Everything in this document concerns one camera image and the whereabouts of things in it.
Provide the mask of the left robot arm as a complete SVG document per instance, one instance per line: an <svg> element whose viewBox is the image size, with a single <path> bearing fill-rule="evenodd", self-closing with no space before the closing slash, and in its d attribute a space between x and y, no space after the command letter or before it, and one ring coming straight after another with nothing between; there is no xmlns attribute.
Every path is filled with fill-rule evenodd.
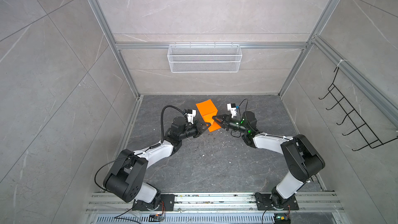
<svg viewBox="0 0 398 224"><path fill-rule="evenodd" d="M175 154L184 139L197 138L210 126L209 122L203 120L189 122L183 117L174 118L163 140L142 150L123 150L105 176L104 188L126 203L136 200L149 210L157 209L161 202L161 191L144 182L146 170Z"/></svg>

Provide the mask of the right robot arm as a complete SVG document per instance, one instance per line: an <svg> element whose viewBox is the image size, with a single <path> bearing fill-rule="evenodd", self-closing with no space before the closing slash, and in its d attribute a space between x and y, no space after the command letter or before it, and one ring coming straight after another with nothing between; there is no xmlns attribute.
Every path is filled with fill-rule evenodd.
<svg viewBox="0 0 398 224"><path fill-rule="evenodd" d="M245 111L240 120L231 114L213 116L213 120L227 131L240 132L246 145L284 156L289 171L272 189L270 201L275 209L287 206L296 192L325 167L324 159L306 136L277 136L261 132L257 129L256 116L251 111Z"/></svg>

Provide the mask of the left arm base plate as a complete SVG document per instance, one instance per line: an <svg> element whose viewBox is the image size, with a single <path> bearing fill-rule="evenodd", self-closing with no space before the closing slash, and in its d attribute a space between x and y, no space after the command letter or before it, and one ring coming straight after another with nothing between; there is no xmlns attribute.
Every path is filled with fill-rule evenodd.
<svg viewBox="0 0 398 224"><path fill-rule="evenodd" d="M175 195L173 194L160 194L150 203L144 201L135 201L133 204L134 211L172 211L175 204Z"/></svg>

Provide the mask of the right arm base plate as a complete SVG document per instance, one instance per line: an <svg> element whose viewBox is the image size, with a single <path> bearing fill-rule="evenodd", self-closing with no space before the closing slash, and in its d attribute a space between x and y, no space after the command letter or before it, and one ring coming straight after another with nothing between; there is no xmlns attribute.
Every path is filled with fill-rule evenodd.
<svg viewBox="0 0 398 224"><path fill-rule="evenodd" d="M258 210L265 211L265 210L283 210L283 211L297 211L299 210L299 206L293 194L290 198L284 199L281 197L277 192L272 194L262 194L256 192L254 194L255 203L257 205Z"/></svg>

